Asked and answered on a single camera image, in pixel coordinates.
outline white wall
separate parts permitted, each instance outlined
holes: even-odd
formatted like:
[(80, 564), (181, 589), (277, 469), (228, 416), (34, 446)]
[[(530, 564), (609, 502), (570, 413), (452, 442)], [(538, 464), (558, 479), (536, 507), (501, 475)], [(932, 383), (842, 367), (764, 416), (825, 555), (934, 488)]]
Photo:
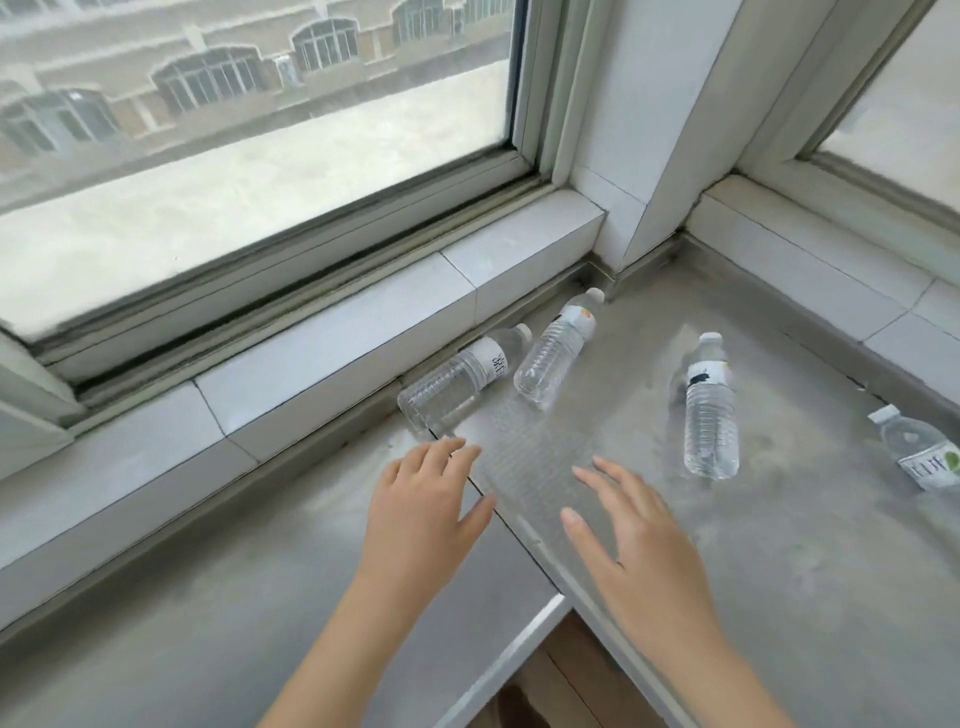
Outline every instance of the white wall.
[(608, 219), (621, 270), (726, 175), (834, 0), (621, 0), (571, 180)]

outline tiled ledge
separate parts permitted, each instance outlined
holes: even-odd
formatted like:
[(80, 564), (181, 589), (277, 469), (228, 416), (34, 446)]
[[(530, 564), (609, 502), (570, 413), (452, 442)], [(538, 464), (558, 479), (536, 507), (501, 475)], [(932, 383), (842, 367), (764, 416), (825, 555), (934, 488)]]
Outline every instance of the tiled ledge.
[(583, 257), (560, 190), (0, 481), (0, 628)]
[(743, 177), (689, 231), (794, 303), (960, 405), (960, 289)]

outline window glass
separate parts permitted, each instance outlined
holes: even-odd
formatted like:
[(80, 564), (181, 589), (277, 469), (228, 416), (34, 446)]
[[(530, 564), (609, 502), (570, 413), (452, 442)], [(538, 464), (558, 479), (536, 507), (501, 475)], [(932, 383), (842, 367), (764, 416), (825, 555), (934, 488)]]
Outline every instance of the window glass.
[(514, 12), (0, 0), (0, 320), (42, 339), (502, 144)]
[(937, 0), (820, 145), (960, 212), (960, 0)]

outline white label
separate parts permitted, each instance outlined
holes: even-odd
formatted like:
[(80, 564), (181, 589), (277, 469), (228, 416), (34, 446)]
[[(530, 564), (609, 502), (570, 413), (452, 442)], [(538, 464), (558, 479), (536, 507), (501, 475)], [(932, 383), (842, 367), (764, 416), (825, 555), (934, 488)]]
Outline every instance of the white label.
[(483, 368), (486, 387), (495, 379), (500, 379), (507, 374), (509, 365), (507, 364), (507, 355), (500, 349), (500, 345), (493, 341), (489, 336), (484, 336), (479, 341), (470, 344), (465, 351), (470, 352), (480, 362)]
[(730, 364), (726, 361), (698, 361), (686, 370), (686, 386), (705, 382), (707, 384), (726, 384), (733, 388), (733, 376)]
[(566, 321), (568, 324), (571, 324), (580, 331), (580, 335), (584, 337), (584, 341), (592, 339), (593, 332), (597, 328), (597, 320), (593, 314), (581, 305), (565, 305), (564, 310), (560, 312), (557, 320)]
[(925, 491), (960, 485), (960, 449), (951, 442), (897, 462)]

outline hand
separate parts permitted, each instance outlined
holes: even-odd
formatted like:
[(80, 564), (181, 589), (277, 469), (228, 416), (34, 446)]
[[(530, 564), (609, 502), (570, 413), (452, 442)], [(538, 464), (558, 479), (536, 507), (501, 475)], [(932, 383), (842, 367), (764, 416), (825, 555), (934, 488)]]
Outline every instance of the hand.
[(595, 457), (593, 464), (620, 487), (599, 473), (573, 473), (610, 513), (619, 563), (578, 513), (565, 508), (561, 518), (624, 634), (668, 677), (684, 657), (726, 649), (700, 554), (663, 498), (616, 463)]
[(413, 619), (453, 578), (493, 516), (494, 499), (484, 497), (460, 519), (480, 454), (465, 444), (457, 438), (413, 448), (387, 466), (371, 499), (357, 580), (387, 590), (392, 607)]

